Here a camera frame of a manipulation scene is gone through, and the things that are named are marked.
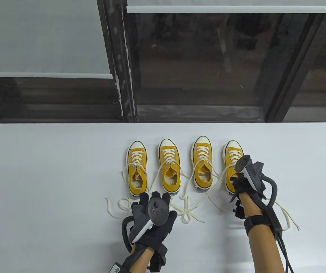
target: label sticker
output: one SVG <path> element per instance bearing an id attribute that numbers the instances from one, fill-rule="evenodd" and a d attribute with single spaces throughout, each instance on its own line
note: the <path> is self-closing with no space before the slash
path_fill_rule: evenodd
<path id="1" fill-rule="evenodd" d="M 109 273 L 118 273 L 120 271 L 120 267 L 118 267 L 116 264 L 111 268 Z"/>

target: black glove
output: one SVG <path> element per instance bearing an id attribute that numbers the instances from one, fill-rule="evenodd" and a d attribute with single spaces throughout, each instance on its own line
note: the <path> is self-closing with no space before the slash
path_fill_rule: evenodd
<path id="1" fill-rule="evenodd" d="M 160 198 L 160 193 L 154 191 L 150 199 L 147 193 L 141 193 L 139 197 L 140 197 L 139 205 L 143 205 L 145 209 L 150 199 L 154 197 Z M 169 206 L 171 196 L 168 193 L 164 193 L 162 195 L 162 200 L 165 201 Z M 132 211 L 135 205 L 138 205 L 138 202 L 134 202 L 131 205 Z M 167 221 L 162 226 L 153 226 L 151 229 L 147 230 L 142 235 L 142 237 L 135 243 L 136 246 L 144 245 L 146 247 L 152 248 L 155 251 L 158 251 L 159 247 L 161 246 L 164 239 L 167 237 L 168 233 L 171 233 L 173 223 L 176 220 L 176 218 L 177 218 L 177 212 L 172 210 L 171 212 L 169 212 Z"/>
<path id="2" fill-rule="evenodd" d="M 240 199 L 239 194 L 241 193 L 248 193 L 252 199 L 254 198 L 256 200 L 267 199 L 264 195 L 265 186 L 263 181 L 261 181 L 260 189 L 254 190 L 244 175 L 239 173 L 238 177 L 232 182 L 232 184 L 235 188 L 235 194 L 233 195 L 230 202 L 234 201 L 236 197 Z"/>

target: skin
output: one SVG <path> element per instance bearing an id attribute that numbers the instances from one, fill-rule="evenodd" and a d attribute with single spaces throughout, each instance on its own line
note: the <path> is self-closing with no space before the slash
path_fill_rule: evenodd
<path id="1" fill-rule="evenodd" d="M 249 195 L 241 193 L 239 196 L 244 207 L 245 217 L 263 215 Z M 254 226 L 249 231 L 249 243 L 256 273 L 284 273 L 277 244 L 268 226 Z M 153 254 L 154 251 L 151 248 L 147 249 L 129 271 L 145 273 Z"/>
<path id="2" fill-rule="evenodd" d="M 146 251 L 144 251 L 141 257 L 136 261 L 136 263 L 132 266 L 132 268 L 130 268 L 129 271 L 131 273 L 145 273 L 153 254 L 154 250 L 149 247 Z"/>

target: white roller blind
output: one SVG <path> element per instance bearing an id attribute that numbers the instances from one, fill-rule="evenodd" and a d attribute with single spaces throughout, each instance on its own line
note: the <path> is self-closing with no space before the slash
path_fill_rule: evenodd
<path id="1" fill-rule="evenodd" d="M 128 0 L 128 13 L 326 13 L 326 0 Z"/>
<path id="2" fill-rule="evenodd" d="M 112 78 L 96 0 L 0 0 L 0 76 Z"/>

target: yellow sneaker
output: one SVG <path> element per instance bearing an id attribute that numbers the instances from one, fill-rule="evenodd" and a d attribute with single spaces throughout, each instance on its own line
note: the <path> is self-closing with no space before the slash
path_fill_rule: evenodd
<path id="1" fill-rule="evenodd" d="M 235 141 L 229 141 L 222 151 L 222 158 L 224 160 L 224 167 L 231 164 L 235 164 L 242 156 L 244 155 L 244 151 L 241 148 L 240 144 Z M 226 191 L 228 194 L 233 195 L 235 193 L 235 189 L 232 185 L 233 180 L 237 178 L 237 173 L 235 172 L 235 167 L 231 167 L 226 171 Z"/>
<path id="2" fill-rule="evenodd" d="M 159 163 L 162 165 L 163 188 L 170 195 L 176 195 L 181 186 L 179 174 L 179 153 L 170 139 L 164 139 L 158 146 Z"/>
<path id="3" fill-rule="evenodd" d="M 128 184 L 133 198 L 147 190 L 147 150 L 140 141 L 135 141 L 126 154 L 128 166 Z"/>
<path id="4" fill-rule="evenodd" d="M 210 140 L 199 137 L 191 149 L 191 160 L 194 168 L 194 183 L 199 191 L 207 191 L 212 185 L 212 146 Z"/>

